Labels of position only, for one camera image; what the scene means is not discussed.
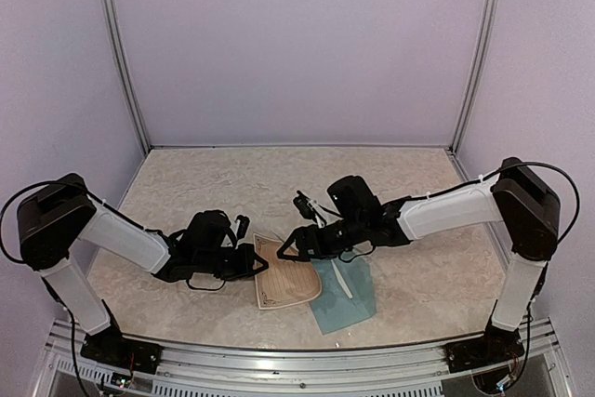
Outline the beige ornate letter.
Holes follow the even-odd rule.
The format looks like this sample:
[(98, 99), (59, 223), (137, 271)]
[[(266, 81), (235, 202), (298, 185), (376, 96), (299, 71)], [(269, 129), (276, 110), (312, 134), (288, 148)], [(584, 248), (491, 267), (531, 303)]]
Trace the beige ornate letter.
[(305, 304), (318, 298), (323, 291), (318, 272), (309, 262), (278, 259), (282, 242), (255, 233), (256, 253), (269, 267), (255, 277), (258, 308), (261, 311), (279, 310)]

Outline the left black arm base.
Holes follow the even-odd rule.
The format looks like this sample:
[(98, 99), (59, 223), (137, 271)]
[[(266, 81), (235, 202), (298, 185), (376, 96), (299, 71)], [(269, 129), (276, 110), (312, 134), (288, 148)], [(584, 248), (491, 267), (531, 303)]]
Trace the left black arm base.
[(87, 337), (81, 355), (100, 364), (155, 375), (163, 347), (125, 337)]

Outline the teal paper envelope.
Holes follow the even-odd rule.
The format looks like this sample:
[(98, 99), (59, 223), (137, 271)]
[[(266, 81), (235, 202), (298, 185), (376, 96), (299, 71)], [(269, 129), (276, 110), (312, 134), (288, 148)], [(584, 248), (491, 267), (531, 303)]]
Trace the teal paper envelope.
[(333, 259), (341, 271), (353, 299), (347, 298), (337, 282), (332, 260), (314, 260), (323, 291), (310, 302), (311, 311), (323, 335), (329, 335), (366, 321), (377, 313), (376, 294), (370, 267), (361, 258), (351, 263)]

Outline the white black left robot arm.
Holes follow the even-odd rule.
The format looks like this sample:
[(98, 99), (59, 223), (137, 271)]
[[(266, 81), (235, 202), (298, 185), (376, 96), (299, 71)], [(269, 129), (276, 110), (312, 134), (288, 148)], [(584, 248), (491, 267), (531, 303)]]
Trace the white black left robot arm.
[(7, 212), (12, 205), (17, 208), (20, 254), (8, 260), (39, 274), (54, 299), (94, 337), (95, 351), (110, 364), (123, 363), (130, 345), (117, 334), (112, 312), (71, 256), (75, 242), (103, 248), (169, 284), (188, 284), (196, 274), (227, 284), (269, 267), (244, 240), (250, 223), (246, 216), (231, 221), (221, 210), (207, 210), (195, 214), (187, 228), (165, 234), (143, 227), (99, 199), (74, 173), (23, 188), (1, 210)]

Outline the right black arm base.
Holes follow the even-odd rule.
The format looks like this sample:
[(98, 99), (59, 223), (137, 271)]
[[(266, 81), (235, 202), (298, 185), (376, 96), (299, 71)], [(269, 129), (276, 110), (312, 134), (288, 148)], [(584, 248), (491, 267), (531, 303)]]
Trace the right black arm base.
[(448, 343), (444, 353), (449, 372), (454, 374), (520, 358), (525, 349), (520, 341), (477, 337)]

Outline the beige lined letter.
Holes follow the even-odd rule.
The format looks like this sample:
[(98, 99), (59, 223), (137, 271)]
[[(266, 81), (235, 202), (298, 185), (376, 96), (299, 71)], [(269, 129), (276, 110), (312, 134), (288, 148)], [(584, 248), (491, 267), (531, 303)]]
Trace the beige lined letter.
[(343, 292), (345, 293), (345, 295), (347, 296), (347, 298), (349, 299), (353, 299), (353, 294), (350, 291), (350, 288), (347, 284), (347, 282), (345, 281), (341, 271), (339, 270), (336, 262), (334, 260), (331, 261), (331, 266), (333, 268), (334, 274), (336, 276), (337, 282), (340, 285), (341, 289), (343, 290)]

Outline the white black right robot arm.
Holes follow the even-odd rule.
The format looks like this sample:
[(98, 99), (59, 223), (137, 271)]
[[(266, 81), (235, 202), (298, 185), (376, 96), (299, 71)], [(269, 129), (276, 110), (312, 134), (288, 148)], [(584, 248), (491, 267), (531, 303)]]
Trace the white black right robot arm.
[(569, 233), (560, 228), (560, 197), (535, 173), (537, 167), (548, 164), (509, 157), (476, 179), (387, 203), (379, 201), (363, 177), (346, 176), (327, 190), (338, 219), (294, 229), (276, 256), (299, 262), (333, 259), (362, 243), (400, 247), (438, 232), (501, 222), (512, 258), (488, 320), (492, 329), (475, 344), (476, 356), (493, 364), (510, 350), (510, 333), (528, 313), (549, 262)]

